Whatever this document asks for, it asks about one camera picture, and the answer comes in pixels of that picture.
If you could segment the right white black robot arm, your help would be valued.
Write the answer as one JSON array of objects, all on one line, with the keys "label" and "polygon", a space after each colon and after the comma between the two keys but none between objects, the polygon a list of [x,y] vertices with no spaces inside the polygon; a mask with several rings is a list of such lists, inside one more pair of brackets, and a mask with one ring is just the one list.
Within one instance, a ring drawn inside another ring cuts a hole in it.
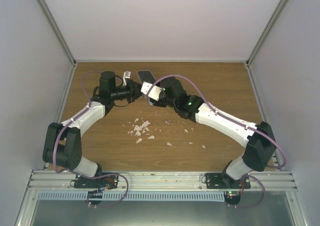
[{"label": "right white black robot arm", "polygon": [[230,161],[221,172],[221,182],[228,189],[234,188],[244,175],[264,171],[276,150],[274,134],[268,123],[255,124],[225,113],[204,99],[202,94],[187,94],[174,76],[159,82],[144,82],[141,92],[153,100],[154,106],[169,106],[181,118],[211,127],[244,147],[244,153]]}]

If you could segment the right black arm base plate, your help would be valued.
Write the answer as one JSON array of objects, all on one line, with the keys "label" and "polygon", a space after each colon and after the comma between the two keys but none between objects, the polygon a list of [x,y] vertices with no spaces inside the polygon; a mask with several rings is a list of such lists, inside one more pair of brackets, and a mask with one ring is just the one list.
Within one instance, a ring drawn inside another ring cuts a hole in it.
[{"label": "right black arm base plate", "polygon": [[224,172],[207,172],[200,177],[200,181],[206,184],[207,189],[241,190],[251,188],[248,176],[235,180]]}]

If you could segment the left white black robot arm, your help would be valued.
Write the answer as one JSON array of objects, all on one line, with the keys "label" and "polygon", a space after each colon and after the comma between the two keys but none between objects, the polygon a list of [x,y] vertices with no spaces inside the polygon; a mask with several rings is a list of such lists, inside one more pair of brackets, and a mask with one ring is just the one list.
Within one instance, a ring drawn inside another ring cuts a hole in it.
[{"label": "left white black robot arm", "polygon": [[92,188],[102,185],[99,165],[83,156],[82,136],[115,107],[116,101],[126,100],[130,104],[142,96],[142,84],[132,80],[127,72],[120,85],[116,83],[117,78],[113,71],[101,72],[99,85],[92,96],[87,97],[86,106],[71,118],[48,126],[42,159],[52,164],[56,173],[68,170],[84,177]]}]

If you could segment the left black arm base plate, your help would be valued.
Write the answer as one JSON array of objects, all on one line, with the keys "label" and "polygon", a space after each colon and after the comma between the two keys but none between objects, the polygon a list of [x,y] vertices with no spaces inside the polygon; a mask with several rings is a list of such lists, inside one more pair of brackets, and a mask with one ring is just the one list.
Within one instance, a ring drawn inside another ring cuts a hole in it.
[{"label": "left black arm base plate", "polygon": [[76,175],[70,181],[70,186],[75,189],[116,189],[118,187],[118,175],[110,175],[98,179],[86,178]]}]

